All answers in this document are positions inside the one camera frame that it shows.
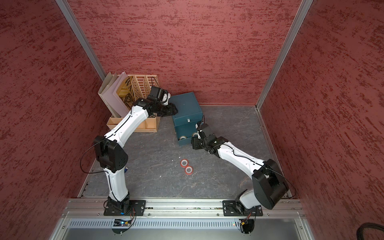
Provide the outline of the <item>teal drawer cabinet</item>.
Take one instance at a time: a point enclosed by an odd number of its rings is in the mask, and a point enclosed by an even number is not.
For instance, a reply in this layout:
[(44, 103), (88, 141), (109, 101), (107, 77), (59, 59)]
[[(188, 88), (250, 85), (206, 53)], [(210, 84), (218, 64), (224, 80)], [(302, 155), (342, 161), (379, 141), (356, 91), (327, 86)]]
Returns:
[[(178, 113), (172, 116), (178, 145), (188, 145), (193, 133), (196, 133), (196, 124), (203, 119), (203, 111), (193, 92), (172, 96), (170, 103), (175, 104), (178, 109)], [(187, 139), (179, 140), (181, 136), (186, 136)]]

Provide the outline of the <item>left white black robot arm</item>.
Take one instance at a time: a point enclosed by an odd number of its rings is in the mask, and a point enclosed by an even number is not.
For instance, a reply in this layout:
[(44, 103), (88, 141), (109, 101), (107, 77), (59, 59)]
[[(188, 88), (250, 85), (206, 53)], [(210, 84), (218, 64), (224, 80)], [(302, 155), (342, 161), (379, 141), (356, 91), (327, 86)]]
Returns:
[(130, 206), (130, 194), (125, 181), (125, 168), (128, 154), (124, 151), (125, 143), (148, 117), (174, 116), (176, 106), (169, 102), (171, 94), (159, 87), (151, 87), (147, 98), (136, 100), (129, 113), (104, 136), (94, 140), (96, 159), (106, 174), (109, 196), (106, 202), (105, 216), (126, 216), (134, 209)]

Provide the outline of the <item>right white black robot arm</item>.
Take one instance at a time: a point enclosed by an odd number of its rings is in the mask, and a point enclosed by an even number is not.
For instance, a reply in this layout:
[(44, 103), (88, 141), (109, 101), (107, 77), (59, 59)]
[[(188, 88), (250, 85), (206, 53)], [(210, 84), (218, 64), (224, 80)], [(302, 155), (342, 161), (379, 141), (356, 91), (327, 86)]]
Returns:
[(271, 210), (289, 191), (288, 181), (274, 160), (264, 161), (245, 153), (226, 138), (217, 137), (208, 124), (196, 124), (191, 144), (194, 150), (204, 149), (231, 163), (252, 180), (253, 188), (235, 199), (236, 211), (241, 215), (248, 215), (252, 208), (259, 206)]

